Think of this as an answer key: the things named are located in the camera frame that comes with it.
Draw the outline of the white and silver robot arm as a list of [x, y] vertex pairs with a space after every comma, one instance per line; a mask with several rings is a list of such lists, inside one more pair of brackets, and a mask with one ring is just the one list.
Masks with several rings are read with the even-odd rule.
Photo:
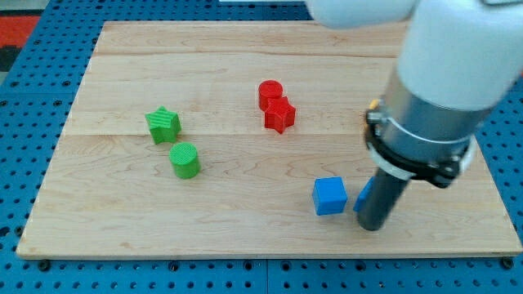
[[309, 1], [331, 29], [406, 20], [385, 96], [366, 117], [377, 187], [414, 178], [447, 186], [472, 136], [522, 70], [519, 1]]

